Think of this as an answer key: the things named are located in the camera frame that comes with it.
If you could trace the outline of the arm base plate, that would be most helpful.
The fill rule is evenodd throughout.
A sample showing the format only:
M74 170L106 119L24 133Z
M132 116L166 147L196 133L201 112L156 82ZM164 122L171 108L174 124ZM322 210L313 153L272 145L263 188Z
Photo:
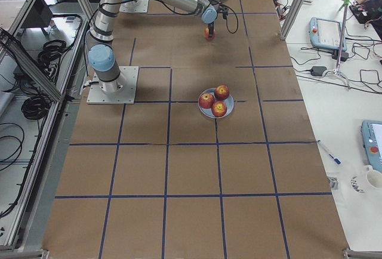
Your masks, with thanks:
M138 66L119 66L120 75L112 82L101 81L94 73L88 92L88 104L134 104L137 90Z
M149 7L149 0L137 0L121 4L119 11L130 14L146 14Z

